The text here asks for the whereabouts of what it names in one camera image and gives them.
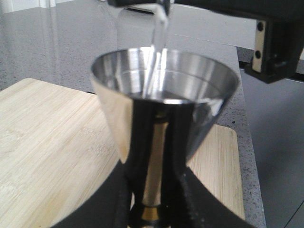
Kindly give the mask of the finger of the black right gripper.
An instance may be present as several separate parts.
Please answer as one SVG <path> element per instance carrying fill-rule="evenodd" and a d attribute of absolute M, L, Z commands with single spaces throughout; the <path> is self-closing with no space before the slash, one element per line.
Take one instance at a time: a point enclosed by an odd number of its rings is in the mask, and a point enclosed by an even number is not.
<path fill-rule="evenodd" d="M 113 7 L 127 7 L 138 4 L 156 4 L 157 0 L 107 0 L 107 3 Z"/>

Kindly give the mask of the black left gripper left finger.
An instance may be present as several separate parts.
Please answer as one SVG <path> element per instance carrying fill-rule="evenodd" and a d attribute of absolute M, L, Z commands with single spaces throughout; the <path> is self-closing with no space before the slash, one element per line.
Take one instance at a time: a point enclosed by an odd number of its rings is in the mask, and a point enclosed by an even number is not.
<path fill-rule="evenodd" d="M 119 162 L 94 194 L 55 228 L 126 228 L 131 191 Z"/>

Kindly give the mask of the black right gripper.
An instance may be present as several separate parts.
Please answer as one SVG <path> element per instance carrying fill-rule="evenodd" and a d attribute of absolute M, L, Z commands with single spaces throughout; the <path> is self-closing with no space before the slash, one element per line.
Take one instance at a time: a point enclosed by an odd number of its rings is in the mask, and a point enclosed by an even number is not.
<path fill-rule="evenodd" d="M 254 55 L 245 72 L 265 83 L 295 76 L 304 48 L 302 0 L 177 0 L 176 3 L 255 19 Z"/>

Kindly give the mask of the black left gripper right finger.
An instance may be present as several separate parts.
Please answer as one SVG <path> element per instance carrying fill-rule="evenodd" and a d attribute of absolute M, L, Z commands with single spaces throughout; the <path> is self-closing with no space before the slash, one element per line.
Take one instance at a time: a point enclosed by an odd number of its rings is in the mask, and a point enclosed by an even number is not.
<path fill-rule="evenodd" d="M 186 168 L 180 178 L 180 190 L 174 208 L 176 228 L 253 227 L 214 197 L 190 168 Z"/>

